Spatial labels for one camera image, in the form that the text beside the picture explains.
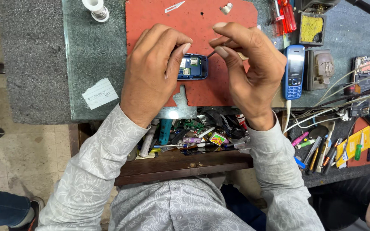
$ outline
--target red rubber mat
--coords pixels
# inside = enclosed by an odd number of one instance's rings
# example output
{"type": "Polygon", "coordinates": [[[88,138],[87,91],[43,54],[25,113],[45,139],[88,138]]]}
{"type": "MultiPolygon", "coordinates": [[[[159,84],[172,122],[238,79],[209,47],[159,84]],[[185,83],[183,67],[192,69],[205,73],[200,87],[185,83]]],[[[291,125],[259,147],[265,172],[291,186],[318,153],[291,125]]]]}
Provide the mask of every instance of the red rubber mat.
{"type": "MultiPolygon", "coordinates": [[[[127,0],[126,27],[127,53],[132,49],[142,31],[156,23],[165,24],[188,35],[194,42],[188,53],[209,55],[213,49],[208,41],[220,37],[212,30],[218,22],[238,22],[246,27],[257,25],[258,11],[250,2],[232,0],[231,11],[224,15],[219,7],[229,0],[185,0],[178,8],[165,13],[165,9],[180,3],[181,0],[127,0]]],[[[215,54],[209,58],[208,77],[204,80],[178,81],[172,95],[185,85],[189,106],[232,106],[229,94],[228,70],[222,58],[215,54]]],[[[165,106],[176,106],[172,97],[165,106]]]]}

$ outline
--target green screwdriver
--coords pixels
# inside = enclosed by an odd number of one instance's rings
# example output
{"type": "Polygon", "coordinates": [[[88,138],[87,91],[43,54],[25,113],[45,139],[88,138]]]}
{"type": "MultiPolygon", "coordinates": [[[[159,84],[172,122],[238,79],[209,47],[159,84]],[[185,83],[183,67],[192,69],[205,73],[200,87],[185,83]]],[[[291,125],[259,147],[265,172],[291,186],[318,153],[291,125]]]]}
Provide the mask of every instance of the green screwdriver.
{"type": "Polygon", "coordinates": [[[359,160],[361,157],[361,148],[363,145],[363,132],[361,132],[361,141],[359,144],[357,144],[357,150],[355,151],[355,160],[359,160]]]}

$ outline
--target blue feature phone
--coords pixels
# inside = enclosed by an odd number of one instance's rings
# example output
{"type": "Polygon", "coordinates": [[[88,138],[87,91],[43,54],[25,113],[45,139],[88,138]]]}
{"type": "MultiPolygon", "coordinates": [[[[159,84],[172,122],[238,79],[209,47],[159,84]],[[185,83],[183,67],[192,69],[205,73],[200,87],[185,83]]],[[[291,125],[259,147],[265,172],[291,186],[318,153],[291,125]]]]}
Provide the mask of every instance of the blue feature phone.
{"type": "Polygon", "coordinates": [[[182,58],[178,80],[199,80],[208,76],[208,58],[204,55],[186,53],[182,58]]]}
{"type": "Polygon", "coordinates": [[[290,45],[284,50],[288,62],[282,78],[285,99],[299,99],[302,93],[303,66],[305,63],[305,47],[290,45]]]}

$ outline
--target man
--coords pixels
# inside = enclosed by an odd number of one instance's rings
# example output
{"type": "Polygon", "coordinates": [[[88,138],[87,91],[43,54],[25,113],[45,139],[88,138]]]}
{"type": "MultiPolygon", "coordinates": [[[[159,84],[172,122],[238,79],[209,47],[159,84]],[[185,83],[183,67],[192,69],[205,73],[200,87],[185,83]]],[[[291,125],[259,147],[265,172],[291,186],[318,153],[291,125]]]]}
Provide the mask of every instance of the man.
{"type": "MultiPolygon", "coordinates": [[[[229,90],[243,112],[262,195],[268,202],[268,230],[324,230],[308,204],[289,140],[270,103],[286,58],[257,28],[217,23],[223,37],[210,45],[226,62],[229,90]],[[222,44],[233,40],[228,47],[222,44]],[[249,57],[246,73],[237,54],[249,57]]],[[[69,160],[54,194],[39,216],[38,231],[101,230],[100,216],[114,179],[176,87],[179,65],[192,39],[156,24],[145,30],[127,57],[121,103],[69,160]]],[[[221,192],[206,177],[127,185],[111,204],[109,230],[252,230],[226,209],[221,192]]]]}

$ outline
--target white patterned shirt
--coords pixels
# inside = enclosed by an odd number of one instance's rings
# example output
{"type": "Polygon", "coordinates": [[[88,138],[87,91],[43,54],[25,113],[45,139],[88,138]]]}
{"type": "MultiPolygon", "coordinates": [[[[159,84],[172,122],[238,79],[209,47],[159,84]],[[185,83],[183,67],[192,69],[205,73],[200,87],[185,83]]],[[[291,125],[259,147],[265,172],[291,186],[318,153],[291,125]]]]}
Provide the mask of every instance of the white patterned shirt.
{"type": "MultiPolygon", "coordinates": [[[[268,203],[266,230],[323,231],[309,205],[294,148],[278,122],[249,130],[257,180],[268,203]]],[[[127,155],[148,129],[117,105],[72,157],[39,215],[37,231],[100,231],[101,214],[127,155]]],[[[229,211],[206,177],[126,185],[111,203],[109,230],[253,230],[229,211]]]]}

